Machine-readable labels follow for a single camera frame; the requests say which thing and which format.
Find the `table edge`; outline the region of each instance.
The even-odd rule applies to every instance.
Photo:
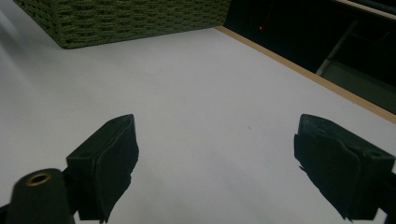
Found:
[[[264,55],[276,60],[277,62],[282,63],[283,65],[285,65],[288,68],[294,70],[295,72],[301,74],[302,76],[307,77],[307,78],[311,79],[312,81],[315,81],[316,83],[325,87],[326,89],[343,96],[344,98],[348,99],[350,102],[352,102],[356,105],[359,105],[359,106],[371,111],[372,113],[377,114],[379,117],[381,117],[383,119],[387,119],[388,121],[396,124],[396,115],[390,113],[388,110],[386,110],[378,105],[375,105],[375,104],[359,97],[358,95],[335,85],[334,83],[331,83],[330,81],[324,79],[323,77],[315,75],[314,73],[302,68],[300,65],[293,63],[293,62],[281,57],[280,55],[273,53],[271,50],[266,49],[256,43],[254,43],[253,41],[242,37],[241,35],[227,29],[224,26],[218,26],[218,27],[215,27],[215,29],[238,40],[239,42],[263,53]]]

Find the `wicker basket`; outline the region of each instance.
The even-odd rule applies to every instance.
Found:
[[[14,0],[62,48],[222,25],[231,0]]]

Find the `woven basket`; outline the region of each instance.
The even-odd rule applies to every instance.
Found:
[[[62,48],[222,25],[231,0],[14,0]]]

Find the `screw hole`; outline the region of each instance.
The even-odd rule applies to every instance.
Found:
[[[42,184],[46,183],[47,181],[49,181],[50,178],[51,178],[51,175],[47,174],[47,173],[33,175],[26,181],[26,185],[29,187],[35,187],[38,185],[42,185]]]

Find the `white table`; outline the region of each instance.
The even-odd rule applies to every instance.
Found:
[[[65,50],[0,2],[0,205],[129,113],[140,159],[114,224],[349,223],[293,157],[303,113],[396,154],[394,123],[216,29]]]

